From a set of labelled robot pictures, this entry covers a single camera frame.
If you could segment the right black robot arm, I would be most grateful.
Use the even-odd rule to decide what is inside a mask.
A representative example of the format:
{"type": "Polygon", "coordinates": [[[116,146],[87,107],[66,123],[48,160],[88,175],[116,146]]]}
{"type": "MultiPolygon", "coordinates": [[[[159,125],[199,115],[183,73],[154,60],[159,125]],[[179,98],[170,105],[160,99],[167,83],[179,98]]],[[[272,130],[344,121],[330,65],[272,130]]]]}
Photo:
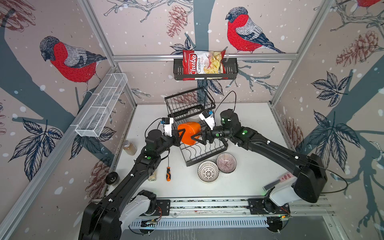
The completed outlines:
{"type": "Polygon", "coordinates": [[[208,127],[191,138],[202,144],[212,143],[215,139],[229,139],[236,146],[260,154],[286,169],[296,180],[274,187],[267,193],[268,199],[277,206],[297,200],[318,201],[328,180],[319,156],[297,153],[270,141],[256,130],[242,126],[232,109],[222,111],[220,117],[221,123],[217,126],[212,115],[207,112],[200,114],[208,127]]]}

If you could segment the orange plastic bowl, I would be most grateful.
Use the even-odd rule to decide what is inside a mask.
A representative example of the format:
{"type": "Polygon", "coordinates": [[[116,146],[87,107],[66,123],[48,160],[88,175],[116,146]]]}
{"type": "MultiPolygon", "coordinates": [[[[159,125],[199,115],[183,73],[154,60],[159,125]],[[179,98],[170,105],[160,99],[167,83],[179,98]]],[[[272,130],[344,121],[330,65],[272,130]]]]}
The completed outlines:
{"type": "Polygon", "coordinates": [[[191,139],[191,136],[199,133],[201,129],[201,125],[197,122],[187,122],[184,124],[178,125],[178,130],[186,130],[184,136],[182,137],[182,143],[188,146],[194,145],[196,142],[191,139]]]}

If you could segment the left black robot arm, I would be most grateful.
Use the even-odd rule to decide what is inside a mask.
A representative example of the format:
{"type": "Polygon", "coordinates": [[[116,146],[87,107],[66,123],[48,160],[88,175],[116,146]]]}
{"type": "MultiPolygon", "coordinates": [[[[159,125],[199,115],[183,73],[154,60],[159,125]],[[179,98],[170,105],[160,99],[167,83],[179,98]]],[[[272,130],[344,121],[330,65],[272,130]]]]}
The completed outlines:
{"type": "Polygon", "coordinates": [[[90,203],[84,210],[80,240],[118,240],[126,225],[156,206],[156,195],[139,187],[154,173],[162,161],[161,155],[172,146],[179,146],[185,131],[172,130],[166,136],[151,130],[146,137],[136,163],[119,185],[99,203],[90,203]]]}

